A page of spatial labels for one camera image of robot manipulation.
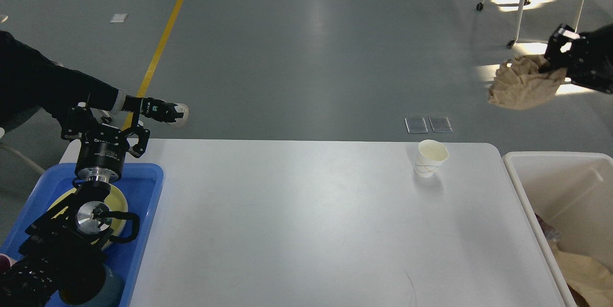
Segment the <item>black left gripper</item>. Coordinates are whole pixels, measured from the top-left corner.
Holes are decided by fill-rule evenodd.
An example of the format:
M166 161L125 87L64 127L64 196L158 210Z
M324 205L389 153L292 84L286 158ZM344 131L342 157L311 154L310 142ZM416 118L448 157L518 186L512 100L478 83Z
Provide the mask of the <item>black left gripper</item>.
M61 139L80 138L75 176L84 181L113 183L120 180L126 153L138 159L147 149L150 130L145 128L139 117L140 114L131 113L129 125L121 133L116 127L98 128L103 122L93 114L87 102L79 102L70 107L62 125ZM130 137L137 139L135 145L129 144Z

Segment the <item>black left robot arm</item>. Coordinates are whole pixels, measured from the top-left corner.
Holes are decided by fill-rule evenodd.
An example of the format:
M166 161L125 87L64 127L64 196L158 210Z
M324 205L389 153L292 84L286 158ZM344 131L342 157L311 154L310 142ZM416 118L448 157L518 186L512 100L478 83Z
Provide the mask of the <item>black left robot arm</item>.
M23 256L1 275L3 307L43 307L55 292L68 296L72 306L93 301L107 290L107 306L116 306L122 290L106 274L108 242L134 241L140 217L114 211L105 203L112 183L121 179L125 155L138 158L147 148L148 129L132 113L131 125L121 130L101 123L90 107L80 102L68 112L63 139L78 139L75 191L59 200L26 230L19 247Z

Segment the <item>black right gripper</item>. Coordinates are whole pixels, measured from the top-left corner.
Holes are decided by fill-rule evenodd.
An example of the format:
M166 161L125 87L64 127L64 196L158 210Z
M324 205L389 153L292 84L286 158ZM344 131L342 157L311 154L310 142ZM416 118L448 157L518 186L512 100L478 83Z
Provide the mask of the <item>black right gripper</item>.
M571 44L570 53L561 49ZM611 95L613 92L613 24L589 32L561 23L550 35L544 54L550 69L567 68L571 84Z

